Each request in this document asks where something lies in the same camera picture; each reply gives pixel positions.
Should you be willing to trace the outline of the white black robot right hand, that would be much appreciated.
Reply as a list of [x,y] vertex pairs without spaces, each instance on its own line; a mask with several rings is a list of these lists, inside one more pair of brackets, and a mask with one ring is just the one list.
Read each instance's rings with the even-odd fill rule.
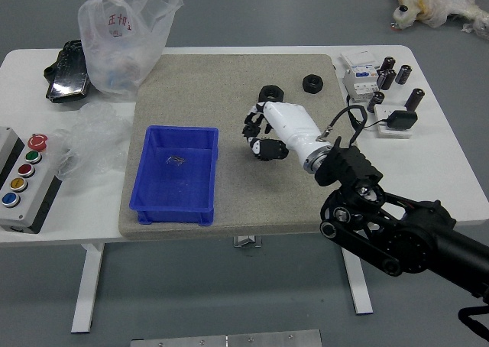
[[314,174],[332,145],[304,107],[285,102],[259,102],[244,120],[242,134],[261,161],[282,160],[296,152],[303,169]]

